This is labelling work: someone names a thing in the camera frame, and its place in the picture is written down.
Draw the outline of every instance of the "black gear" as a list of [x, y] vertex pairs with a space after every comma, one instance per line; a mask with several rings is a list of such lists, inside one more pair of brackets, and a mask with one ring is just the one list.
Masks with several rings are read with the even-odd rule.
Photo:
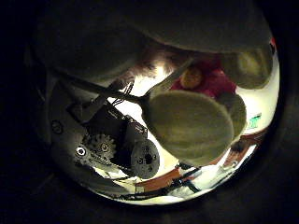
[[116, 152], [114, 139], [110, 138], [109, 135], [99, 133], [93, 136], [90, 136], [88, 140], [84, 141], [86, 147], [95, 153], [97, 156], [101, 157], [106, 161], [110, 161], [114, 157]]

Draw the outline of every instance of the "red object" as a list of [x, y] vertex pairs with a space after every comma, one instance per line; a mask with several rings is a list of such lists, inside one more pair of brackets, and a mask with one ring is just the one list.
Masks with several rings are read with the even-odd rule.
[[170, 88], [173, 90], [197, 91], [212, 98], [219, 97], [222, 93], [235, 93], [236, 85], [232, 82], [222, 70], [215, 69], [208, 74], [203, 74], [204, 79], [197, 87], [192, 90], [186, 90], [180, 85], [180, 78], [175, 81]]

